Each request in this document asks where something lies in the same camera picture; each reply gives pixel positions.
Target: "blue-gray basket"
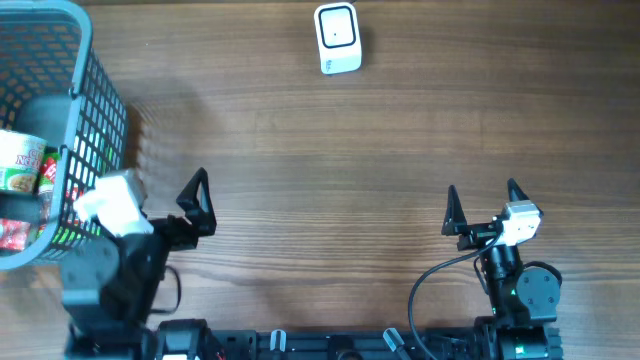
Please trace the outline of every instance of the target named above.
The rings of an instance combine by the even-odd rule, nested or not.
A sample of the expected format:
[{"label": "blue-gray basket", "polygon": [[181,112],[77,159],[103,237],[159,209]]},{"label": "blue-gray basket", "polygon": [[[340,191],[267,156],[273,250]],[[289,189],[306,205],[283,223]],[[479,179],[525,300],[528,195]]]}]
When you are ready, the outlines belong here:
[{"label": "blue-gray basket", "polygon": [[79,222],[73,201],[122,167],[129,123],[91,43],[91,20],[71,2],[0,1],[2,128],[41,137],[61,156],[44,232],[0,256],[0,270],[55,263],[104,231]]}]

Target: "brown wooden surface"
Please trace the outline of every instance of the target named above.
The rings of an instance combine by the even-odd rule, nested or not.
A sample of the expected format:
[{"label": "brown wooden surface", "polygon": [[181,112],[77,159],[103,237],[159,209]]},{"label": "brown wooden surface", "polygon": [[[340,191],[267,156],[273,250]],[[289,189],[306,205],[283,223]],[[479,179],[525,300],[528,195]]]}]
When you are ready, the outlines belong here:
[{"label": "brown wooden surface", "polygon": [[[210,174],[218,234],[171,256],[184,281],[174,318],[407,328],[414,280],[457,255],[439,234],[447,186],[483,221],[515,177],[546,213],[522,256],[566,279],[567,359],[637,358],[638,6],[359,4],[364,65],[333,77],[319,69],[316,6],[88,8],[128,104],[145,210],[177,213],[191,174]],[[0,286],[0,358],[61,357],[56,270]],[[489,313],[469,262],[418,293],[419,325]]]}]

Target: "wooden tabletop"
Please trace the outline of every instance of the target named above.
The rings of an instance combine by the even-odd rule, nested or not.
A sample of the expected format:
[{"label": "wooden tabletop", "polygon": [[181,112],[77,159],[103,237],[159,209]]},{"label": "wooden tabletop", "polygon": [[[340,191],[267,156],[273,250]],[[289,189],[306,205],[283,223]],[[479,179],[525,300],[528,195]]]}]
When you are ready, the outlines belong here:
[{"label": "wooden tabletop", "polygon": [[[516,178],[544,211],[525,261],[565,277],[567,359],[640,351],[640,8],[626,2],[356,5],[363,66],[320,72],[318,4],[93,6],[94,47],[128,104],[150,216],[202,166],[218,233],[172,255],[172,318],[216,329],[406,329],[447,186],[487,221]],[[0,274],[0,358],[61,357],[54,268]],[[170,304],[172,284],[158,304]],[[491,309],[470,262],[416,298],[419,326]],[[150,326],[165,318],[154,317]]]}]

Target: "black cable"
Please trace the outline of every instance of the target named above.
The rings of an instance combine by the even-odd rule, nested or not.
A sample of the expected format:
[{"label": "black cable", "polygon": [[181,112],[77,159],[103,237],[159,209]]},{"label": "black cable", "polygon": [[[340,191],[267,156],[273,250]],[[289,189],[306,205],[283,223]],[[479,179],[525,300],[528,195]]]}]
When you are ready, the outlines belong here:
[{"label": "black cable", "polygon": [[473,269],[476,271],[476,276],[478,277],[478,280],[480,280],[480,285],[482,285],[482,290],[484,290],[485,294],[489,295],[489,288],[487,288],[487,283],[484,282],[484,278],[482,277],[482,274],[478,269],[478,260],[480,260],[480,256],[478,256],[475,260],[473,260]]},{"label": "black cable", "polygon": [[178,287],[178,301],[176,302],[176,306],[173,309],[151,309],[151,314],[171,315],[178,310],[178,307],[180,306],[180,300],[182,300],[182,283],[180,283],[180,275],[178,274],[178,270],[170,265],[167,265],[165,269],[173,273],[173,276],[175,276],[176,278],[176,285]]},{"label": "black cable", "polygon": [[560,271],[558,271],[558,269],[554,268],[553,266],[542,261],[531,261],[524,264],[525,269],[528,267],[539,267],[549,271],[551,274],[553,274],[553,276],[556,277],[556,279],[558,279],[558,285],[562,286],[562,274],[560,274]]},{"label": "black cable", "polygon": [[433,274],[434,272],[446,268],[447,266],[451,266],[453,264],[457,264],[461,261],[465,261],[465,260],[469,260],[471,258],[474,258],[480,254],[482,254],[483,252],[489,250],[493,245],[495,245],[496,242],[498,242],[499,237],[496,237],[495,239],[491,240],[491,242],[489,242],[488,244],[486,244],[483,248],[478,249],[472,253],[469,253],[467,255],[462,255],[460,257],[457,257],[455,259],[451,259],[449,261],[445,261],[442,264],[436,265],[434,267],[432,267],[431,269],[427,270],[424,274],[422,274],[422,276],[420,276],[420,278],[418,278],[418,280],[416,281],[415,284],[413,284],[413,288],[411,289],[411,294],[409,295],[409,326],[411,327],[411,333],[413,333],[413,337],[416,339],[416,342],[418,343],[418,346],[425,352],[425,354],[427,355],[427,358],[431,358],[433,360],[438,360],[438,358],[436,358],[431,351],[429,351],[429,349],[427,349],[427,345],[425,345],[422,340],[420,339],[420,335],[418,334],[418,330],[416,329],[416,324],[413,322],[413,298],[416,295],[416,292],[418,291],[418,287],[420,286],[420,284],[422,284],[422,282],[431,274]]}]

